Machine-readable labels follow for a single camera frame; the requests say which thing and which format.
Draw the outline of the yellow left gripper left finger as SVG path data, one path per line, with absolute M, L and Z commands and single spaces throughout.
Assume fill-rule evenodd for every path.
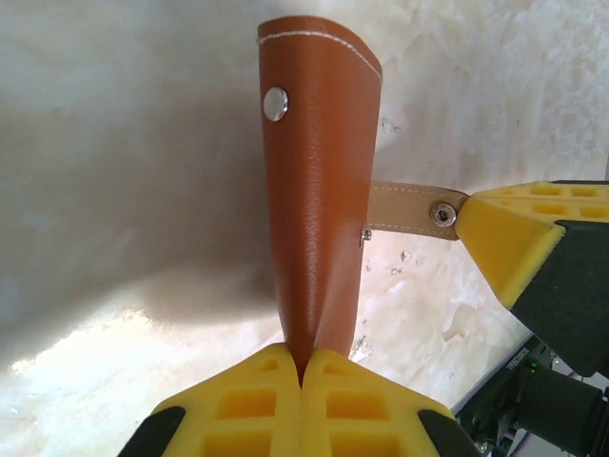
M 161 402 L 123 456 L 298 456 L 301 388 L 284 344 Z

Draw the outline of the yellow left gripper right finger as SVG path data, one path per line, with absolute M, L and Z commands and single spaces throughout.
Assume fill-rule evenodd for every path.
M 330 350 L 311 357 L 302 385 L 303 456 L 478 456 L 441 403 Z

